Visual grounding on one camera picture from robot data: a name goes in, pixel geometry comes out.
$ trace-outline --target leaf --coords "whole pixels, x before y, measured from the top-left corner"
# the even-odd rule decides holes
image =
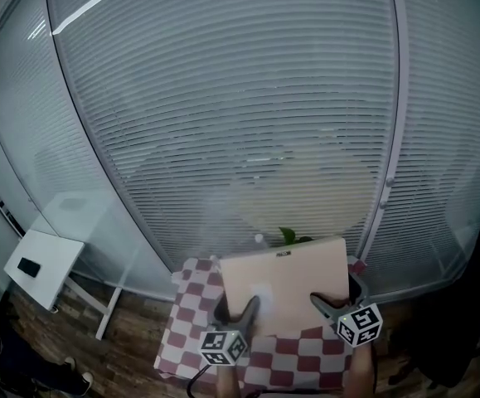
[[[313,239],[310,236],[304,235],[300,239],[298,239],[295,243],[306,243],[311,241],[313,241]]]
[[[287,245],[292,245],[295,243],[295,232],[291,229],[288,229],[286,227],[279,227],[280,231],[282,231],[282,234],[284,235],[284,243]]]

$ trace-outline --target black phone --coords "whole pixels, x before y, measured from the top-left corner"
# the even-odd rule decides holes
[[[24,271],[24,273],[31,277],[36,277],[41,266],[37,262],[30,261],[28,258],[22,258],[21,262],[18,263],[18,269]]]

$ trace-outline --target cutting board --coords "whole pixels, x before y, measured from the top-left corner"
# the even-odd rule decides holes
[[[348,298],[347,247],[343,238],[315,240],[221,259],[232,317],[257,295],[254,335],[276,335],[327,323],[309,300],[311,293]]]

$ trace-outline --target white table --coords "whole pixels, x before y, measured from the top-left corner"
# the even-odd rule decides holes
[[[52,310],[63,284],[66,284],[87,304],[104,315],[96,333],[96,339],[101,340],[122,289],[116,288],[109,305],[105,306],[68,277],[84,247],[85,244],[77,240],[29,230],[18,243],[4,270],[27,294],[49,311]],[[37,262],[41,266],[36,277],[31,277],[18,268],[22,258]]]

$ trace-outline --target checkered tablecloth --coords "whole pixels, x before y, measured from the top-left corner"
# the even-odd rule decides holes
[[[349,260],[349,270],[365,265]],[[208,311],[223,293],[223,282],[211,260],[189,259],[172,275],[179,285],[154,367],[162,377],[192,378],[205,366],[197,352],[208,326]],[[352,349],[328,324],[272,337],[254,337],[250,354],[238,361],[238,377],[244,392],[260,389],[340,388],[350,365]],[[212,366],[200,381],[214,384]]]

